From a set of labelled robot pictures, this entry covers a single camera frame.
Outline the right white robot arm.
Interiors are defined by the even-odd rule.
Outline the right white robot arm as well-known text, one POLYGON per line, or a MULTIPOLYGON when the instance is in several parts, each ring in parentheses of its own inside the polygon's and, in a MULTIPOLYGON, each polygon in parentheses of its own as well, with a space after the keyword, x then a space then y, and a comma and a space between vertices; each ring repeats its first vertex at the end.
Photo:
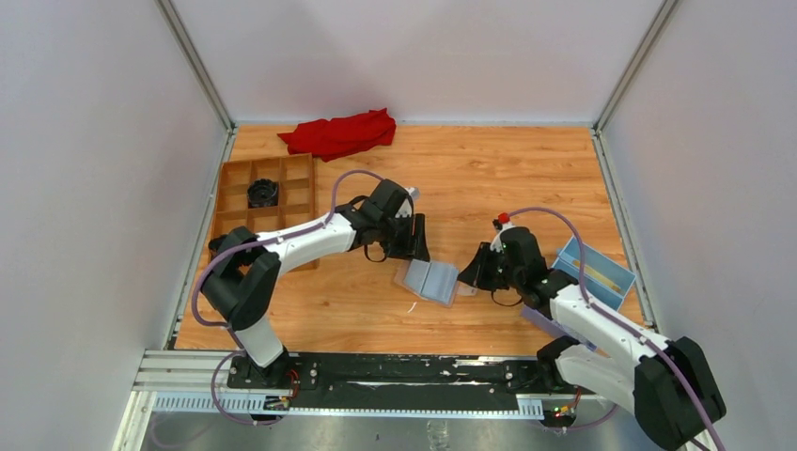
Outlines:
POLYGON ((656 445, 677 450, 715 428, 727 405, 706 355, 691 338, 669 338, 621 315, 630 274, 586 245, 577 230, 554 264, 532 231, 504 212, 495 236, 479 244, 459 282, 494 293, 513 290, 558 336, 537 351, 537 379, 549 392, 586 389, 631 414, 656 445))

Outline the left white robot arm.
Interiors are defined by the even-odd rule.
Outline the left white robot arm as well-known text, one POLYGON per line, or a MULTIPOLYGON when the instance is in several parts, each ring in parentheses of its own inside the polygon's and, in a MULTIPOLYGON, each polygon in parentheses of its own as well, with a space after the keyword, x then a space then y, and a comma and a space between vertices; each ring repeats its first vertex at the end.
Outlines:
POLYGON ((287 378, 287 350, 268 318, 279 279, 323 257, 379 245, 387 258, 430 261, 425 216, 416 212, 420 193, 381 179, 369 195, 334 203, 317 219, 272 232, 245 226, 224 236, 215 257, 201 273, 192 295, 205 297, 223 318, 238 347, 252 364, 252 376, 266 388, 287 378))

